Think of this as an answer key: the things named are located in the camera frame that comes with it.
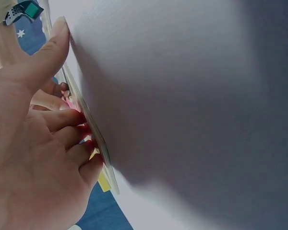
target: blue bedsheet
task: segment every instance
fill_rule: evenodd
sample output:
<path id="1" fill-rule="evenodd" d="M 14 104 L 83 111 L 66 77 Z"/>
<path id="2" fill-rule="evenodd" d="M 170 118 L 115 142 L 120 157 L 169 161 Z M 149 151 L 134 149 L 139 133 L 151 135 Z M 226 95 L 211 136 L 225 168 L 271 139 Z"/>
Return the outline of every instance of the blue bedsheet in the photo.
<path id="1" fill-rule="evenodd" d="M 22 18 L 16 23 L 19 43 L 24 51 L 32 55 L 45 43 L 42 23 L 36 20 L 31 24 Z M 78 225 L 82 230 L 132 230 L 124 214 L 110 192 L 103 193 L 97 184 L 90 196 L 89 204 Z"/>

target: white star pattern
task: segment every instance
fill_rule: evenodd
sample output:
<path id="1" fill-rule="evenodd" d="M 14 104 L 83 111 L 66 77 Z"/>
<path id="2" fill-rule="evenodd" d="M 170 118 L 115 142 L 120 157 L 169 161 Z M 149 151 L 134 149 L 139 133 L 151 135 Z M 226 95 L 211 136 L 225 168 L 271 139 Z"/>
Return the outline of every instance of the white star pattern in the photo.
<path id="1" fill-rule="evenodd" d="M 19 30 L 19 32 L 17 33 L 18 38 L 19 37 L 23 37 L 25 35 L 24 30 Z"/>

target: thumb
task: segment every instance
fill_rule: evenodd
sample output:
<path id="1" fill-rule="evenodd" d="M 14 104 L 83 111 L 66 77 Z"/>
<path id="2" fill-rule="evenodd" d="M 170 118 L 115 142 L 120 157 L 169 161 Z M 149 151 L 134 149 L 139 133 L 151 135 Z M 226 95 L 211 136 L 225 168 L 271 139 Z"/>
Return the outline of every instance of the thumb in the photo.
<path id="1" fill-rule="evenodd" d="M 64 64 L 69 51 L 69 29 L 64 17 L 57 19 L 51 39 L 26 62 L 14 65 L 9 78 L 25 86 L 31 97 L 53 77 Z"/>
<path id="2" fill-rule="evenodd" d="M 61 98 L 50 95 L 42 90 L 38 90 L 34 94 L 31 104 L 39 105 L 52 111 L 69 109 L 68 104 Z"/>

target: hand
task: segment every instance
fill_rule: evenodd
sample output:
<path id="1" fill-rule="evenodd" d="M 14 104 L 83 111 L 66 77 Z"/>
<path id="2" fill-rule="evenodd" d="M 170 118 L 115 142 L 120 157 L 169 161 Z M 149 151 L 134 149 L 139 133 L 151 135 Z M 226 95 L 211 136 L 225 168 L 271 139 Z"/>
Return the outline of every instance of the hand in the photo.
<path id="1" fill-rule="evenodd" d="M 30 56 L 23 50 L 17 51 L 15 58 L 12 58 L 10 63 L 17 64 L 24 62 L 30 58 Z M 62 110 L 68 109 L 69 106 L 64 102 L 61 97 L 67 96 L 69 93 L 68 84 L 62 82 L 60 85 L 55 83 L 52 79 L 49 79 L 43 87 L 38 90 L 31 100 L 31 105 L 34 109 L 38 110 Z"/>
<path id="2" fill-rule="evenodd" d="M 0 230 L 65 230 L 83 215 L 102 168 L 75 110 L 29 110 L 33 95 L 62 67 L 69 31 L 58 20 L 51 40 L 24 63 L 0 69 Z"/>

